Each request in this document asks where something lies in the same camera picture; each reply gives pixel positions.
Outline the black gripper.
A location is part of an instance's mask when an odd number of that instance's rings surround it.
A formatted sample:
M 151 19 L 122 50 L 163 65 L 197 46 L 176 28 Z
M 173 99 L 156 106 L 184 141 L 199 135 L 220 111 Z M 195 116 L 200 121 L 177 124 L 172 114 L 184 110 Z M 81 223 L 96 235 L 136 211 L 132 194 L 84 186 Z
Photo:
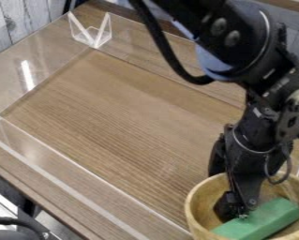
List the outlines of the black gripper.
M 208 176 L 224 173 L 229 187 L 224 190 L 212 210 L 221 221 L 245 218 L 259 203 L 263 182 L 283 164 L 291 170 L 292 142 L 277 144 L 267 151 L 256 151 L 237 140 L 236 127 L 224 126 L 209 153 Z

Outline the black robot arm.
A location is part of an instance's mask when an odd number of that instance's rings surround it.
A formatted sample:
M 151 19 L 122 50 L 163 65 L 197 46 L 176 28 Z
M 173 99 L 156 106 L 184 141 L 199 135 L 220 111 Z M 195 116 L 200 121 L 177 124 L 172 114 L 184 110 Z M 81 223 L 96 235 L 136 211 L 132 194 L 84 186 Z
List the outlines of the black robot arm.
M 191 75 L 177 60 L 145 2 L 171 16 L 195 43 L 204 74 Z M 285 26 L 252 2 L 240 0 L 129 0 L 169 67 L 187 82 L 235 83 L 245 90 L 240 120 L 224 126 L 208 174 L 224 173 L 229 189 L 213 204 L 221 220 L 245 217 L 257 205 L 264 181 L 289 167 L 299 139 L 299 60 L 287 49 Z

